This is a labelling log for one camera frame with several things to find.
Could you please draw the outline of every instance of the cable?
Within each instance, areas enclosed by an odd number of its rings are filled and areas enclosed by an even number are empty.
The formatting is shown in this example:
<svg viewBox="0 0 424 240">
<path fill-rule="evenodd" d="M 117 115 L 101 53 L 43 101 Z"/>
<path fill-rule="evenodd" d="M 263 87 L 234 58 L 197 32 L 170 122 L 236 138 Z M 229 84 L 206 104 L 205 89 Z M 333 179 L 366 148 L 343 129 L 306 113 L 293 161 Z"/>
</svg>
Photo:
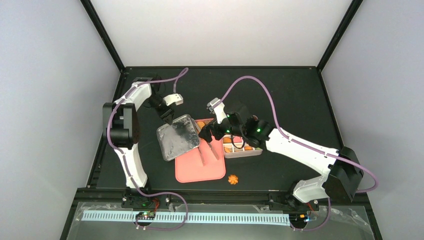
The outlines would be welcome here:
<svg viewBox="0 0 424 240">
<path fill-rule="evenodd" d="M 148 197 L 148 198 L 149 197 L 156 197 L 156 196 L 159 196 L 159 195 L 174 195 L 174 196 L 179 197 L 182 200 L 182 202 L 184 203 L 184 205 L 185 205 L 185 218 L 183 219 L 183 221 L 179 225 L 177 225 L 175 227 L 171 227 L 171 228 L 161 228 L 161 227 L 145 226 L 144 229 L 161 230 L 161 231 L 172 231 L 172 230 L 179 229 L 179 228 L 181 228 L 181 226 L 184 225 L 184 223 L 186 222 L 186 220 L 187 220 L 187 218 L 189 216 L 189 207 L 187 205 L 186 200 L 181 195 L 179 195 L 178 193 L 170 192 L 170 191 L 164 191 L 164 192 L 159 192 L 159 193 L 154 193 L 154 194 L 146 194 L 146 193 L 144 193 L 144 192 L 142 192 L 140 190 L 140 187 L 137 185 L 136 181 L 134 180 L 133 176 L 130 173 L 130 170 L 129 170 L 128 164 L 127 164 L 127 159 L 126 159 L 126 157 L 124 155 L 124 151 L 122 151 L 120 148 L 118 148 L 117 146 L 115 146 L 112 143 L 112 139 L 111 139 L 112 120 L 113 120 L 115 114 L 117 113 L 117 110 L 118 110 L 119 106 L 125 101 L 126 98 L 128 98 L 128 96 L 130 96 L 130 94 L 132 92 L 134 92 L 134 90 L 136 90 L 140 86 L 145 85 L 145 84 L 155 84 L 155 83 L 165 83 L 165 82 L 176 81 L 179 78 L 181 78 L 182 76 L 184 76 L 188 71 L 189 71 L 189 69 L 186 67 L 176 77 L 169 78 L 169 79 L 163 79 L 163 80 L 141 82 L 141 83 L 137 84 L 136 86 L 132 86 L 128 91 L 126 91 L 126 93 L 121 97 L 121 99 L 118 101 L 118 103 L 116 104 L 116 106 L 113 108 L 112 113 L 110 114 L 110 117 L 109 117 L 109 121 L 107 123 L 107 128 L 106 128 L 107 142 L 109 143 L 109 145 L 114 150 L 117 150 L 118 152 L 120 152 L 122 154 L 122 161 L 123 161 L 123 164 L 124 164 L 124 167 L 125 167 L 125 171 L 126 171 L 127 175 L 129 176 L 132 184 L 134 184 L 134 187 L 137 190 L 137 192 L 140 193 L 142 196 Z"/>
<path fill-rule="evenodd" d="M 327 222 L 330 220 L 330 213 L 331 213 L 331 200 L 330 200 L 330 198 L 328 198 L 327 217 L 325 218 L 325 220 L 319 226 L 316 226 L 316 227 L 310 228 L 310 229 L 303 229 L 303 228 L 295 228 L 295 226 L 293 226 L 293 224 L 290 223 L 290 227 L 293 229 L 293 231 L 301 231 L 301 232 L 309 232 L 309 231 L 318 230 L 318 229 L 324 227 L 324 225 L 327 224 Z"/>
<path fill-rule="evenodd" d="M 254 81 L 256 81 L 262 88 L 263 88 L 263 90 L 265 91 L 265 93 L 266 93 L 266 95 L 268 96 L 268 100 L 269 100 L 269 103 L 271 104 L 271 109 L 272 109 L 272 114 L 273 114 L 273 118 L 274 118 L 274 122 L 275 122 L 275 126 L 276 126 L 276 128 L 277 128 L 277 130 L 279 131 L 279 133 L 284 137 L 284 138 L 286 138 L 286 139 L 289 139 L 289 136 L 287 135 L 287 134 L 285 134 L 284 132 L 283 132 L 283 130 L 282 130 L 282 128 L 280 127 L 280 125 L 279 125 L 279 123 L 278 123 L 278 120 L 277 120 L 277 113 L 276 113 L 276 107 L 275 107 L 275 105 L 274 105 L 274 101 L 273 101 L 273 98 L 271 97 L 271 94 L 270 94 L 270 92 L 268 91 L 268 89 L 267 89 L 267 87 L 259 80 L 259 79 L 257 79 L 256 77 L 254 77 L 254 76 L 242 76 L 242 77 L 239 77 L 237 80 L 235 80 L 232 84 L 231 84 L 231 86 L 228 88 L 228 90 L 226 91 L 226 93 L 224 94 L 224 96 L 221 98 L 221 100 L 219 101 L 219 102 L 217 102 L 215 105 L 213 105 L 212 106 L 212 108 L 214 109 L 214 108 L 216 108 L 220 103 L 222 103 L 223 101 L 224 101 L 224 99 L 228 96 L 228 94 L 230 93 L 230 91 L 234 88 L 234 86 L 238 83 L 238 82 L 240 82 L 241 80 L 244 80 L 244 79 L 251 79 L 251 80 L 254 80 Z M 353 166 L 355 166 L 355 167 L 357 167 L 357 168 L 359 168 L 359 169 L 361 169 L 361 170 L 363 170 L 364 172 L 366 172 L 367 174 L 369 174 L 373 179 L 374 179 L 374 181 L 375 181 L 375 183 L 374 183 L 374 186 L 372 186 L 372 187 L 370 187 L 370 188 L 366 188 L 366 189 L 361 189 L 361 190 L 357 190 L 356 192 L 357 193 L 366 193 L 366 192 L 369 192 L 369 191 L 372 191 L 372 190 L 374 190 L 374 189 L 376 189 L 378 186 L 379 186 L 379 184 L 380 184 L 380 182 L 379 182 L 379 180 L 378 180 L 378 178 L 377 178 L 377 176 L 376 175 L 374 175 L 374 173 L 372 173 L 370 170 L 368 170 L 367 168 L 365 168 L 364 166 L 361 166 L 361 165 L 359 165 L 358 163 L 356 163 L 356 162 L 354 162 L 354 161 L 351 161 L 351 160 L 349 160 L 349 159 L 346 159 L 346 158 L 344 158 L 344 157 L 341 157 L 341 156 L 336 156 L 336 155 L 333 155 L 333 154 L 330 154 L 330 153 L 326 153 L 326 152 L 324 152 L 324 151 L 322 151 L 322 150 L 319 150 L 319 149 L 317 149 L 317 148 L 315 148 L 315 147 L 313 147 L 313 146 L 309 146 L 309 145 L 307 145 L 307 144 L 305 144 L 305 143 L 303 143 L 303 142 L 300 142 L 300 141 L 298 141 L 298 140 L 296 140 L 296 139 L 291 139 L 291 141 L 293 142 L 293 143 L 296 143 L 296 144 L 299 144 L 299 145 L 301 145 L 302 147 L 305 147 L 305 148 L 307 148 L 307 149 L 310 149 L 310 150 L 312 150 L 312 151 L 314 151 L 314 152 L 317 152 L 317 153 L 319 153 L 319 154 L 322 154 L 322 155 L 324 155 L 324 156 L 327 156 L 327 157 L 331 157 L 331 158 L 334 158 L 334 159 L 337 159 L 337 160 L 340 160 L 340 161 L 342 161 L 342 162 L 345 162 L 345 163 L 348 163 L 348 164 L 350 164 L 350 165 L 353 165 Z"/>
<path fill-rule="evenodd" d="M 177 93 L 177 82 L 178 82 L 178 80 L 182 77 L 182 75 L 181 75 L 181 76 L 179 76 L 179 75 L 176 77 L 175 82 L 173 83 L 173 93 L 174 93 L 174 94 L 176 94 L 176 93 Z"/>
</svg>

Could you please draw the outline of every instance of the orange egg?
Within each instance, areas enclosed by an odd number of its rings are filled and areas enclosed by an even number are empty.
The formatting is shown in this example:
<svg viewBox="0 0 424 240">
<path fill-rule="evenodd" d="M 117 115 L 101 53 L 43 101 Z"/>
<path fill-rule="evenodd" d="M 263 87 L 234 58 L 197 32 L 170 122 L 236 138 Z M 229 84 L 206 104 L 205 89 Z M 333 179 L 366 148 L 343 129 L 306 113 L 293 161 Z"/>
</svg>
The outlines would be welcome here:
<svg viewBox="0 0 424 240">
<path fill-rule="evenodd" d="M 205 123 L 202 121 L 198 121 L 197 125 L 199 126 L 200 129 L 202 129 L 205 126 Z"/>
<path fill-rule="evenodd" d="M 223 143 L 225 143 L 225 144 L 230 144 L 230 143 L 231 143 L 231 138 L 229 138 L 229 137 L 224 137 L 224 138 L 222 139 L 222 142 L 223 142 Z"/>
</svg>

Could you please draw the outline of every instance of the gray wall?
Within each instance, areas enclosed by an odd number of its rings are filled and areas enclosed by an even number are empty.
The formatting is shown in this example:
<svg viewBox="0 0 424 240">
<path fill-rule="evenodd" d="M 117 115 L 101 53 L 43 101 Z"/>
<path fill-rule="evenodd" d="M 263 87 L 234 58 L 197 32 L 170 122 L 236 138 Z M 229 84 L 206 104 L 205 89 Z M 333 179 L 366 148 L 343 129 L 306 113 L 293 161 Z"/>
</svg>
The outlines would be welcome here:
<svg viewBox="0 0 424 240">
<path fill-rule="evenodd" d="M 0 3 L 0 239 L 59 239 L 118 77 L 80 1 Z"/>
<path fill-rule="evenodd" d="M 385 240 L 424 234 L 423 12 L 363 1 L 323 72 L 344 143 L 381 181 L 369 197 Z"/>
</svg>

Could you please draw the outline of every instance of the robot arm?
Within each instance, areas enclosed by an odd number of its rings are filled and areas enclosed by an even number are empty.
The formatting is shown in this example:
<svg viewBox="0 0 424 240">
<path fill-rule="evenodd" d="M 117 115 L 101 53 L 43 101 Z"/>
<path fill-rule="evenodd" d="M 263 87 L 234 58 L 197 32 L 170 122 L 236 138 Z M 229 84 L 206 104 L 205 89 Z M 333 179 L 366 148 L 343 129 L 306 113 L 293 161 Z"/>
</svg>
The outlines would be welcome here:
<svg viewBox="0 0 424 240">
<path fill-rule="evenodd" d="M 137 118 L 137 110 L 144 101 L 148 100 L 159 117 L 166 123 L 172 124 L 174 111 L 169 106 L 173 103 L 176 105 L 183 103 L 183 97 L 180 94 L 170 94 L 162 98 L 156 94 L 152 84 L 140 84 L 141 82 L 150 81 L 152 78 L 142 78 L 141 80 L 144 81 L 137 81 L 132 84 L 131 87 L 135 88 L 135 90 L 129 95 L 124 95 L 115 102 L 109 102 L 103 105 L 103 136 L 106 137 L 106 128 L 111 112 L 115 105 L 124 99 L 113 118 L 110 128 L 110 138 L 113 144 L 122 151 L 114 150 L 124 169 L 126 186 L 132 189 L 135 189 L 136 186 L 131 181 L 128 172 L 132 174 L 132 178 L 141 188 L 146 185 L 148 179 L 143 169 L 138 149 L 140 125 Z"/>
<path fill-rule="evenodd" d="M 343 147 L 339 151 L 320 146 L 282 130 L 288 136 L 287 139 L 278 129 L 266 121 L 258 120 L 256 116 L 251 116 L 244 122 L 237 112 L 225 113 L 223 103 L 212 107 L 219 101 L 220 99 L 215 98 L 208 103 L 207 107 L 216 115 L 216 119 L 203 127 L 199 133 L 200 138 L 210 142 L 212 136 L 220 140 L 225 134 L 232 134 L 242 137 L 252 147 L 285 155 L 315 170 L 320 176 L 300 180 L 294 184 L 292 195 L 302 203 L 328 197 L 341 203 L 352 202 L 364 173 L 350 164 L 325 156 L 332 154 L 358 162 L 350 148 Z M 325 154 L 304 147 L 293 140 L 319 149 Z"/>
</svg>

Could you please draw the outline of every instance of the egg carton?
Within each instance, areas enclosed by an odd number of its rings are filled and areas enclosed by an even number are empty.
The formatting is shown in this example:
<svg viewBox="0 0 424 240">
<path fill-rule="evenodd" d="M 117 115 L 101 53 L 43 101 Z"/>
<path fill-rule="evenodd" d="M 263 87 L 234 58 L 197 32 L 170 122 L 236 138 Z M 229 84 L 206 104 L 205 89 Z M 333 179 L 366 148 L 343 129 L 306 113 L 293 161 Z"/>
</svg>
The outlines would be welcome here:
<svg viewBox="0 0 424 240">
<path fill-rule="evenodd" d="M 245 143 L 242 148 L 243 140 L 238 136 L 233 137 L 234 145 L 231 143 L 231 135 L 225 135 L 222 138 L 222 142 L 224 157 L 226 159 L 257 156 L 263 151 L 261 148 L 249 146 L 247 143 Z"/>
</svg>

